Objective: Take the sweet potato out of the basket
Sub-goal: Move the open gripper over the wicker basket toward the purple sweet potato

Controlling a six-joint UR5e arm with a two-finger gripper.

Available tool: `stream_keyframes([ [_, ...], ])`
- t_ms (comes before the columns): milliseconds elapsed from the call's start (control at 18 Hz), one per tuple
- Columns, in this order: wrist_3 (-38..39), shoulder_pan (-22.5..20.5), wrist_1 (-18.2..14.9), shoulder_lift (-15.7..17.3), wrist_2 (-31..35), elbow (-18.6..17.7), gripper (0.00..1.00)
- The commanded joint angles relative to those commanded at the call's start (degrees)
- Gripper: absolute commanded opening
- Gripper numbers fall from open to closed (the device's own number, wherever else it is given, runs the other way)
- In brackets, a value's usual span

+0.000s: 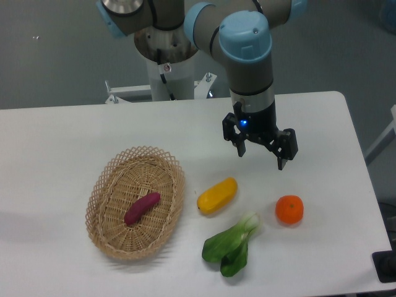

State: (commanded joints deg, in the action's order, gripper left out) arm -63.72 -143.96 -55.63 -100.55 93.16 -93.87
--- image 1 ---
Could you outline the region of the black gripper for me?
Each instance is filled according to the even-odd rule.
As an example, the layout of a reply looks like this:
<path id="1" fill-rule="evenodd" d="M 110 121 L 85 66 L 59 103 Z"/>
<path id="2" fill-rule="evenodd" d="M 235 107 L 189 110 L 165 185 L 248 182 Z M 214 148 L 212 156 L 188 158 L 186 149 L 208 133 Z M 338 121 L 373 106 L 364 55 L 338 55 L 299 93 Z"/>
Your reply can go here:
<path id="1" fill-rule="evenodd" d="M 233 144 L 239 157 L 246 152 L 245 140 L 268 145 L 268 150 L 277 157 L 278 169 L 283 170 L 287 161 L 293 160 L 298 152 L 295 130 L 278 130 L 275 102 L 252 113 L 244 112 L 242 107 L 242 103 L 237 101 L 233 105 L 234 114 L 228 113 L 222 120 L 223 138 Z"/>

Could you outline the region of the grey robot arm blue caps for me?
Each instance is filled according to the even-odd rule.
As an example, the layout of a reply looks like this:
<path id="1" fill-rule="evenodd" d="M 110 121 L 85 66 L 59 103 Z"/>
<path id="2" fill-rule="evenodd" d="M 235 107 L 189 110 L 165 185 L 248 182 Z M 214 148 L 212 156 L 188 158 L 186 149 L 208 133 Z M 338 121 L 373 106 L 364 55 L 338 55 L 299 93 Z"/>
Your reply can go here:
<path id="1" fill-rule="evenodd" d="M 243 156 L 246 142 L 264 146 L 278 168 L 298 152 L 293 129 L 276 124 L 272 28 L 300 16 L 306 1 L 230 1 L 222 6 L 184 1 L 97 1 L 116 38 L 133 36 L 145 59 L 152 99 L 194 96 L 192 59 L 204 52 L 226 71 L 233 111 L 222 122 L 224 139 Z"/>

